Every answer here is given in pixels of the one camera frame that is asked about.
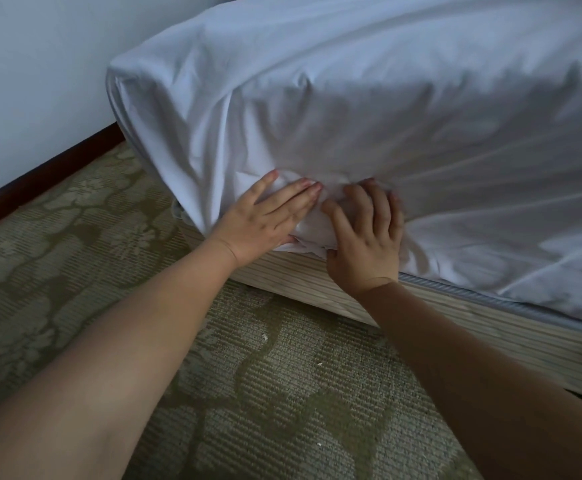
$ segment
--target beige carpet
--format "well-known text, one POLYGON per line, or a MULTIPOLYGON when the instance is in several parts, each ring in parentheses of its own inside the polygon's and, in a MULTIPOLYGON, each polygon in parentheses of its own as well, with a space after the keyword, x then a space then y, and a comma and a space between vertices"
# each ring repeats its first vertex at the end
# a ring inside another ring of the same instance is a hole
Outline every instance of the beige carpet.
MULTIPOLYGON (((121 145, 0 223, 0 400, 188 251, 121 145)), ((127 478, 475 478, 378 330, 234 282, 127 478)))

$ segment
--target forearm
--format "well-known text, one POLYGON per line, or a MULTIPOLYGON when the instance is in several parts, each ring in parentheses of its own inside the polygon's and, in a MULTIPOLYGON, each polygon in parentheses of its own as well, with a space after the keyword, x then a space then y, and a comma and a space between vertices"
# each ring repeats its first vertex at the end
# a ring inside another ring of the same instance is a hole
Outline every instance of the forearm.
POLYGON ((0 405, 0 474, 121 476, 233 269, 223 253, 201 246, 155 276, 0 405))
POLYGON ((393 283, 360 297, 487 477, 582 476, 582 402, 393 283))

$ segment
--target floral carpet pattern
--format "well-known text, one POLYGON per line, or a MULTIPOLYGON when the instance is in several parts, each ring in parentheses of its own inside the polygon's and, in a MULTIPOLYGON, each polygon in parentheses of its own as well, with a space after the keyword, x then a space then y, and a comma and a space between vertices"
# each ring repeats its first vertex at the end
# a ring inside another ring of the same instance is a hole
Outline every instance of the floral carpet pattern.
MULTIPOLYGON (((125 144, 0 222, 0 400, 188 248, 125 144)), ((228 282, 128 479, 478 478, 380 331, 228 282)))

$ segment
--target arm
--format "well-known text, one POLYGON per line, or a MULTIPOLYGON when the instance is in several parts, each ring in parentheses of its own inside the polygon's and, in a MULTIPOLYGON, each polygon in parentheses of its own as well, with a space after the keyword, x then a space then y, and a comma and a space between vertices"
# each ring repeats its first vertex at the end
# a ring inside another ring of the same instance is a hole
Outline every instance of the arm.
POLYGON ((335 202, 323 205, 338 238, 329 274, 384 330, 484 477, 582 478, 582 401, 402 287, 399 201, 372 180, 345 191, 353 226, 335 202))
POLYGON ((285 242, 321 185, 256 203, 273 171, 195 251, 100 317, 0 405, 0 478, 120 478, 159 398, 229 275, 285 242))

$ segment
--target hand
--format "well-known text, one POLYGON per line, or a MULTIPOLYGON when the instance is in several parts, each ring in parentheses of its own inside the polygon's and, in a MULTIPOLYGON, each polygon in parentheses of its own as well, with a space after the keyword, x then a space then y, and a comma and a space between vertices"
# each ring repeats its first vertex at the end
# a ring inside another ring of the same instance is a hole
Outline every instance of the hand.
POLYGON ((318 201, 322 184, 301 178, 256 203, 277 177, 273 170, 258 180, 223 215, 206 240, 226 247, 235 258, 235 267, 245 266, 282 244, 296 242, 289 233, 318 201))
POLYGON ((344 192, 356 206, 352 227, 334 200, 322 204, 338 240, 338 250, 327 251, 327 271, 340 288, 356 298, 398 280, 404 216, 398 198, 393 193, 387 197, 372 178, 347 185, 344 192))

